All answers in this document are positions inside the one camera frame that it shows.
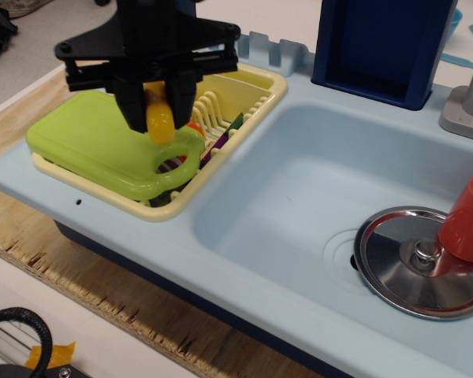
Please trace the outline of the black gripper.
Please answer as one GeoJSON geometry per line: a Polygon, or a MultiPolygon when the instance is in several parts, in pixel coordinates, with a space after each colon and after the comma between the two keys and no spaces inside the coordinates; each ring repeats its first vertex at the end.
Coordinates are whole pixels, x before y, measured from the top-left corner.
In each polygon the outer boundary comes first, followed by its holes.
{"type": "Polygon", "coordinates": [[[146,133],[144,83],[165,81],[175,128],[191,118],[197,82],[237,68],[240,28],[188,13],[191,1],[119,1],[103,25],[54,48],[71,91],[113,93],[127,125],[146,133]]]}

